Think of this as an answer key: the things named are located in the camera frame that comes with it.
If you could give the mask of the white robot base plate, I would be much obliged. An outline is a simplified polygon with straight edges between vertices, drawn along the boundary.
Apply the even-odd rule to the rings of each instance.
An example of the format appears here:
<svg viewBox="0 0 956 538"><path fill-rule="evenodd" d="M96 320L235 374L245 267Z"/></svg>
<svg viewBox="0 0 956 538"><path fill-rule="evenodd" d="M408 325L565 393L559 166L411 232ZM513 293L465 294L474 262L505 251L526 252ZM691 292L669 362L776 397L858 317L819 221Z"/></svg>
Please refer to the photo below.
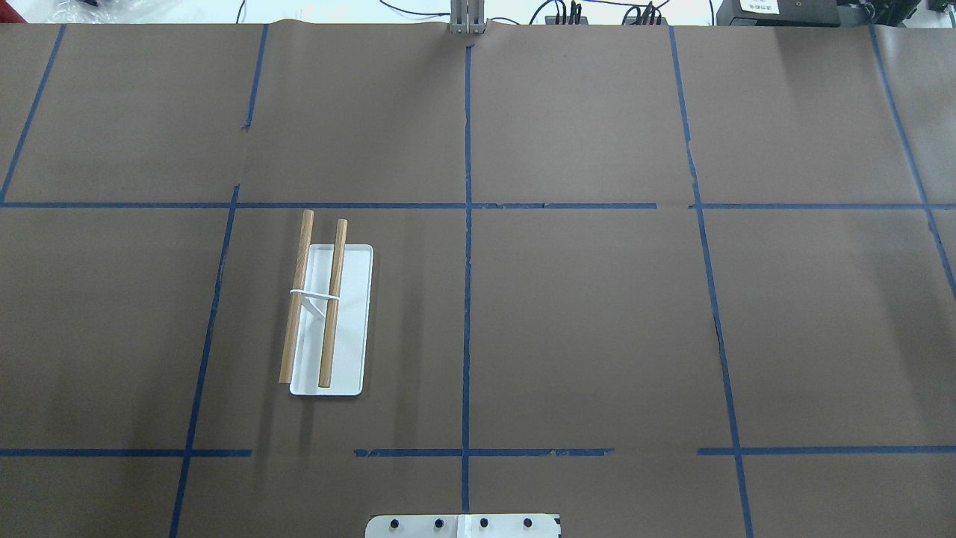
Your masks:
<svg viewBox="0 0 956 538"><path fill-rule="evenodd" d="M546 513L379 515L365 537L561 537L559 515Z"/></svg>

